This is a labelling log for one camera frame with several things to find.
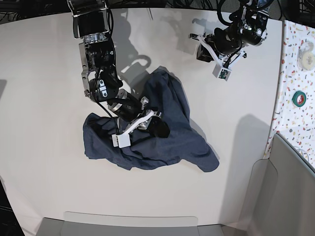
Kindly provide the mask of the dark blue t-shirt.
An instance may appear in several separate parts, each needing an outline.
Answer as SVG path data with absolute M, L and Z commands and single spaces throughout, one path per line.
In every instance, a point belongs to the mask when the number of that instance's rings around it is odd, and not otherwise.
M 107 159 L 126 170 L 133 167 L 154 170 L 186 160 L 203 172 L 214 171 L 219 160 L 205 139 L 190 126 L 189 105 L 179 80 L 158 68 L 148 77 L 142 94 L 162 112 L 162 121 L 170 129 L 169 136 L 159 138 L 134 130 L 129 147 L 114 147 L 112 119 L 91 113 L 83 124 L 85 155 L 89 159 Z

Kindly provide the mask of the clear tape roll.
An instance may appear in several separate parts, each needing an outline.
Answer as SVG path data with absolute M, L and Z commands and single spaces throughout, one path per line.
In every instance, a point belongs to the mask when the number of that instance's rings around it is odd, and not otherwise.
M 297 66 L 301 71 L 311 71 L 315 68 L 315 45 L 304 42 L 298 51 Z

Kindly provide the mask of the green tape roll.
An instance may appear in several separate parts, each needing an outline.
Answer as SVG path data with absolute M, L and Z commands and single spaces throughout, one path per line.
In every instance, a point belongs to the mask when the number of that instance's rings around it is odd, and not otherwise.
M 306 94 L 302 91 L 297 91 L 292 97 L 292 102 L 296 107 L 303 107 L 306 103 L 306 100 Z

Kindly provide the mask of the terrazzo patterned side surface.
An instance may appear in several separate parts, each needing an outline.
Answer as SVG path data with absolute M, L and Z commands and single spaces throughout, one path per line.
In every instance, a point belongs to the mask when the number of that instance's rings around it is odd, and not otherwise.
M 315 30 L 291 21 L 283 25 L 283 47 L 276 103 L 264 156 L 269 157 L 275 134 L 281 134 L 309 162 L 315 164 L 315 69 L 301 71 L 297 66 L 300 46 L 315 44 Z M 306 94 L 303 107 L 296 107 L 292 97 Z

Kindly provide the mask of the grey chair bottom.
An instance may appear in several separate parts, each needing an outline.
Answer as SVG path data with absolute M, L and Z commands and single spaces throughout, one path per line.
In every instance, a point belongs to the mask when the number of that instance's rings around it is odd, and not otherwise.
M 38 236 L 222 236 L 220 225 L 199 226 L 194 216 L 135 217 L 67 211 L 43 218 Z

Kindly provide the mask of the grey chair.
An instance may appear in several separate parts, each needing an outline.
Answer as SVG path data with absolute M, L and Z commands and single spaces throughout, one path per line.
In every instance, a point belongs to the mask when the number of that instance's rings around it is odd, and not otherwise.
M 135 217 L 67 211 L 43 218 L 38 236 L 222 236 L 220 225 L 199 226 L 194 216 Z
M 315 169 L 282 135 L 255 163 L 243 209 L 249 236 L 315 234 Z

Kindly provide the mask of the grey chair right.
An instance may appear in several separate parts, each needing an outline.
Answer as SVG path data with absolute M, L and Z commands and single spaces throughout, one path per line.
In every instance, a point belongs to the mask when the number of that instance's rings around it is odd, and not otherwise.
M 255 163 L 243 209 L 249 236 L 315 234 L 315 169 L 282 135 Z

